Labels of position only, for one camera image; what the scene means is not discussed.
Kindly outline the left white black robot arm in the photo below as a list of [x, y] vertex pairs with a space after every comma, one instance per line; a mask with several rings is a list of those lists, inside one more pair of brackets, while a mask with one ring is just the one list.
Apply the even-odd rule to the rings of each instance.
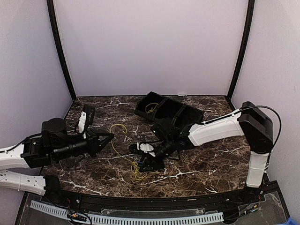
[[68, 135], [64, 119], [45, 121], [41, 133], [0, 150], [0, 186], [40, 196], [47, 194], [55, 204], [63, 204], [66, 193], [61, 190], [59, 178], [53, 175], [31, 176], [12, 170], [48, 166], [53, 161], [84, 154], [94, 158], [113, 138], [112, 133], [99, 133], [87, 127], [80, 134]]

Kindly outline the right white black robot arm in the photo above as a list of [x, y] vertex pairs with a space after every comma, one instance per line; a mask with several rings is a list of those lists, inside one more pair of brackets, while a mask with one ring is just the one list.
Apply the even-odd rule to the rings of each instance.
[[250, 203], [257, 196], [270, 155], [278, 142], [273, 136], [273, 122], [261, 109], [275, 112], [268, 106], [254, 105], [250, 101], [233, 112], [200, 123], [190, 123], [183, 127], [174, 126], [170, 119], [161, 119], [151, 131], [160, 144], [137, 142], [130, 146], [134, 154], [141, 155], [139, 170], [156, 171], [165, 167], [164, 160], [174, 152], [189, 150], [212, 141], [234, 136], [244, 136], [250, 146], [250, 161], [246, 188], [240, 191], [239, 199]]

